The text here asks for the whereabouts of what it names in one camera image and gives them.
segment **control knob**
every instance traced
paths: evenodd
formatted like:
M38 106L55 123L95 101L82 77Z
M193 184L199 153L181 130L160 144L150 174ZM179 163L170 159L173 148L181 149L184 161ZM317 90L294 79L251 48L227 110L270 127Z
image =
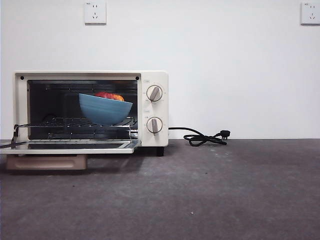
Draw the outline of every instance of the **control knob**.
M158 117L151 117L146 123L146 127L151 133L156 134L162 129L162 121Z
M152 102L159 101L162 97L162 90L159 86L156 86L156 85L150 86L146 91L146 96Z

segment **power cord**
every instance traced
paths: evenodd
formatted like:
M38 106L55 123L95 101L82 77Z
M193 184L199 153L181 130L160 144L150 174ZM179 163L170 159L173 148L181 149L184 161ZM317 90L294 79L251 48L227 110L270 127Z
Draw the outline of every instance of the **power cord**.
M199 147L200 145L202 145L206 142L227 145L227 142L225 142L223 140L227 140L228 137L230 136L230 131L228 131L228 130L222 130L214 136L206 136L206 135L202 134L201 132L194 130L192 128L188 128L188 127L169 127L169 130L188 130L188 131L196 133L196 134L187 134L187 135L183 136L183 138L185 140L189 141L189 144L192 147Z

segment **oven door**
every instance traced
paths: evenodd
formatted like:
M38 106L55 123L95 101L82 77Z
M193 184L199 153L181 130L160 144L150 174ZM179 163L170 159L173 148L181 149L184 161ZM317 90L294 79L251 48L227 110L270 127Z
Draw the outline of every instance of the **oven door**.
M33 140L17 143L1 143L1 154L132 154L138 146L138 140Z

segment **white wall outlet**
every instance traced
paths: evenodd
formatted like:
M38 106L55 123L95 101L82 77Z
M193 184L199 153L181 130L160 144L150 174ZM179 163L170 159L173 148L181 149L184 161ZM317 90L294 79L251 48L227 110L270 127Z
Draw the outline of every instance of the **white wall outlet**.
M320 25L320 2L301 3L301 24Z
M84 23L89 25L107 24L107 9L104 0L86 1L84 3Z

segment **toaster oven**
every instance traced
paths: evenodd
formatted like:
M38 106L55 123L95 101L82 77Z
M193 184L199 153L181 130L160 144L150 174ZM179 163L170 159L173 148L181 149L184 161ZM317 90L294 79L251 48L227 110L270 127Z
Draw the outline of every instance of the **toaster oven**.
M113 125L85 117L79 94L98 92L132 103L128 116ZM137 147L156 147L161 156L168 107L164 71L16 72L13 137L0 151L8 169L85 169L88 154L131 154Z

